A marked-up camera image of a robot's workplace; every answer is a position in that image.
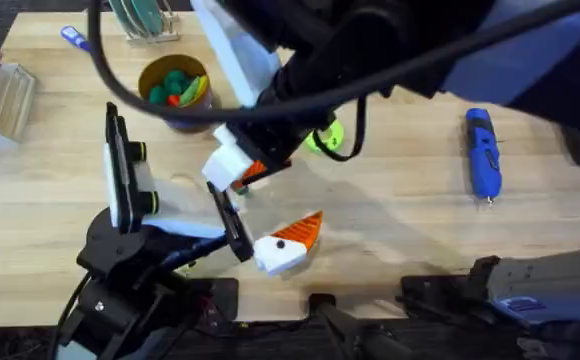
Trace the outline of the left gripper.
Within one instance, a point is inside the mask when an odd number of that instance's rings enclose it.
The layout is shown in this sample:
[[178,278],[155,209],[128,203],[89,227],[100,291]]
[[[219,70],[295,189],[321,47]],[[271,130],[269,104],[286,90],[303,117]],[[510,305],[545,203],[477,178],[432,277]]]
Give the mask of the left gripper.
[[77,264],[96,278],[138,280],[171,272],[224,247],[241,262],[254,255],[259,270],[278,275],[307,258],[318,242],[317,211],[254,242],[239,216],[244,197],[235,192],[156,180],[155,214],[140,215],[113,184],[109,205],[92,220]]

